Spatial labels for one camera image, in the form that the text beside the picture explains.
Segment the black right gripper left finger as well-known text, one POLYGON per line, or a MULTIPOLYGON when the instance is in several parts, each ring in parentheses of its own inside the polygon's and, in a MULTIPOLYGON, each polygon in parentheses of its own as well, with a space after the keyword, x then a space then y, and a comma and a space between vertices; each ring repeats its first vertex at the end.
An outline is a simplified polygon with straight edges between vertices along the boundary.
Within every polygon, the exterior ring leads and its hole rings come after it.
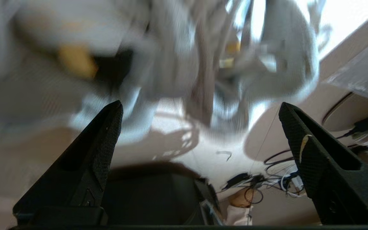
POLYGON ((19 225, 104 225, 101 207, 123 106, 105 106, 14 205, 19 225))

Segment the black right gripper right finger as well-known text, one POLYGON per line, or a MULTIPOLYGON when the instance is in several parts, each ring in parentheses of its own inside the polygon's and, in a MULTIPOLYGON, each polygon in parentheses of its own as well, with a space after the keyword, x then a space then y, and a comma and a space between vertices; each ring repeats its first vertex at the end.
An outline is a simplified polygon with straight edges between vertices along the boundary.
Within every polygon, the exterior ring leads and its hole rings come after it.
POLYGON ((307 196, 324 225, 368 225, 368 165, 298 107, 279 119, 307 196))

